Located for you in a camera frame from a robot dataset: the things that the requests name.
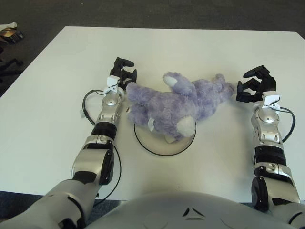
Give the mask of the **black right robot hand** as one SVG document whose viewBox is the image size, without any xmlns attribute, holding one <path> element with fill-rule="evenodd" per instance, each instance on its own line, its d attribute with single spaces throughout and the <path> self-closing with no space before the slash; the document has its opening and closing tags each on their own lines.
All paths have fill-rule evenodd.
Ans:
<svg viewBox="0 0 305 229">
<path fill-rule="evenodd" d="M 262 101 L 264 92 L 276 91 L 276 80 L 264 65 L 247 71 L 243 78 L 249 78 L 249 80 L 245 83 L 239 81 L 237 84 L 236 100 L 239 102 Z"/>
</svg>

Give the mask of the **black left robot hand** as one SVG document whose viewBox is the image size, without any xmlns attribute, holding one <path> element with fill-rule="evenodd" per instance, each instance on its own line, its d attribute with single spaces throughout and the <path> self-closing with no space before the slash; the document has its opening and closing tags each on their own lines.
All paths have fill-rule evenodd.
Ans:
<svg viewBox="0 0 305 229">
<path fill-rule="evenodd" d="M 120 78 L 118 86 L 123 90 L 126 89 L 129 83 L 135 83 L 137 81 L 137 70 L 134 69 L 133 72 L 128 72 L 123 69 L 124 67 L 134 67 L 134 63 L 132 61 L 117 57 L 114 62 L 114 67 L 110 71 L 110 75 Z"/>
</svg>

